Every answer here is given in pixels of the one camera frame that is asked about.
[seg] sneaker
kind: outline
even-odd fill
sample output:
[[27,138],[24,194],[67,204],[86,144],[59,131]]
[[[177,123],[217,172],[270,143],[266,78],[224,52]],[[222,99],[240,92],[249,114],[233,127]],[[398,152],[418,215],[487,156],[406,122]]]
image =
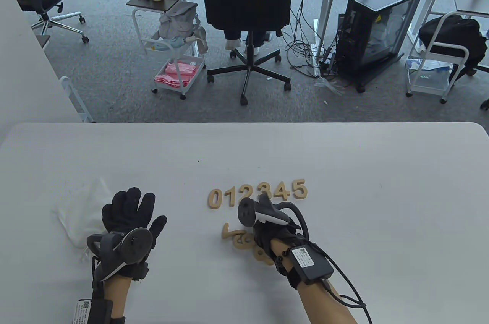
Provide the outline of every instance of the sneaker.
[[241,39],[237,40],[226,40],[226,50],[234,50],[236,48],[239,48],[241,46]]
[[[247,50],[247,46],[244,47],[243,49],[243,57],[246,58],[246,50]],[[258,53],[260,52],[260,48],[253,48],[253,56],[256,57],[258,55]]]

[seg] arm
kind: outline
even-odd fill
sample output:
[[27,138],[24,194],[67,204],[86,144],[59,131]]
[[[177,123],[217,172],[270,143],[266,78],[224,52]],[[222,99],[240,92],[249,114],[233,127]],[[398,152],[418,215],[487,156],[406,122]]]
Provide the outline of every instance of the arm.
[[118,319],[124,316],[127,293],[131,286],[132,278],[114,275],[104,283],[105,299],[113,302],[112,315],[110,317]]
[[[289,247],[280,240],[271,241],[271,249],[276,256],[282,255]],[[293,268],[288,257],[283,258],[282,264],[287,271]],[[334,287],[332,290],[339,297]],[[335,301],[320,283],[307,286],[301,282],[297,286],[297,292],[311,324],[356,324],[348,308]]]

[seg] hand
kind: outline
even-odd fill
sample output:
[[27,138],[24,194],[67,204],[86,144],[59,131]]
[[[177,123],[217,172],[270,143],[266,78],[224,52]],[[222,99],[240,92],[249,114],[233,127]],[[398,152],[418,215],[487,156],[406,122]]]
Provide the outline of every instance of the hand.
[[[153,193],[146,193],[139,204],[140,198],[141,191],[138,188],[130,188],[128,191],[116,193],[112,204],[104,205],[102,221],[108,232],[128,233],[138,227],[148,228],[156,197]],[[166,222],[166,216],[158,216],[151,224],[149,231],[153,237],[152,249]]]

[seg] chair caster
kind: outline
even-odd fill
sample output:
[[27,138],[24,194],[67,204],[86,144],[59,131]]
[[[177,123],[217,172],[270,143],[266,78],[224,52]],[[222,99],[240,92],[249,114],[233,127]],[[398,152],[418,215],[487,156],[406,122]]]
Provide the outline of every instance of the chair caster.
[[480,109],[481,109],[481,110],[488,111],[488,110],[489,110],[489,100],[484,101],[484,102],[481,104]]

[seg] computer case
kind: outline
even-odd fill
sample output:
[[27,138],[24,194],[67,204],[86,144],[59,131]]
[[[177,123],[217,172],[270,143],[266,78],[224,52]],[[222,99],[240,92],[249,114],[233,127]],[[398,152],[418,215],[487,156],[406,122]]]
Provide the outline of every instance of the computer case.
[[[348,0],[338,29],[338,74],[356,78],[356,74],[364,74],[396,57],[418,3],[419,0]],[[364,85],[358,78],[358,84]]]

